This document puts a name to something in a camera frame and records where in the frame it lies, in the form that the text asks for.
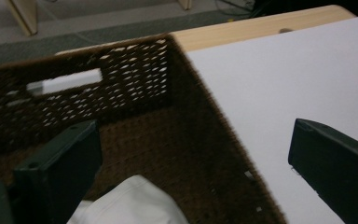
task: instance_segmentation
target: wooden leg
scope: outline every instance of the wooden leg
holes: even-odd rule
[[[17,23],[26,35],[37,33],[37,10],[35,0],[6,0]]]
[[[184,10],[191,9],[191,2],[192,0],[178,0],[180,5],[183,7]]]

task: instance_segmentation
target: gray floor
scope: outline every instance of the gray floor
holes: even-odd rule
[[[245,6],[251,0],[232,0]],[[243,20],[248,11],[215,0],[193,0],[183,10],[176,0],[37,0],[38,34],[25,36],[0,0],[0,63],[28,60],[73,49]]]

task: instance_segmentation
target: white cloth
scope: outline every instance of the white cloth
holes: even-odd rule
[[[83,201],[68,224],[186,224],[175,201],[141,175],[123,181],[94,203]]]

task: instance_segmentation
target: wicker basket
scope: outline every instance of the wicker basket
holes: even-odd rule
[[[27,84],[100,68],[103,80],[45,95]],[[169,193],[190,223],[284,223],[197,73],[169,35],[0,66],[0,180],[74,123],[101,123],[95,200],[132,175]]]

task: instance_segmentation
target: white tabletop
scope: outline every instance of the white tabletop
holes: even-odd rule
[[[358,140],[358,18],[188,56],[289,223],[343,223],[287,156],[296,118]]]

